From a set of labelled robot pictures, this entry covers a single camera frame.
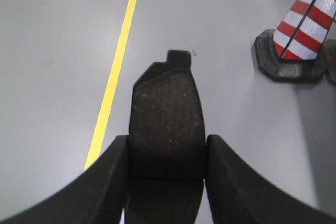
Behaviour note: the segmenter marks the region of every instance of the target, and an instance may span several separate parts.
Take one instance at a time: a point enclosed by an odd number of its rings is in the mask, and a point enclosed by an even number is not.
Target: concrete floor
[[[128,133],[137,78],[167,50],[189,50],[206,134],[336,216],[336,89],[274,83],[251,50],[294,1],[138,0],[103,149]],[[0,0],[0,220],[83,172],[127,2]],[[206,197],[196,223],[211,223]]]

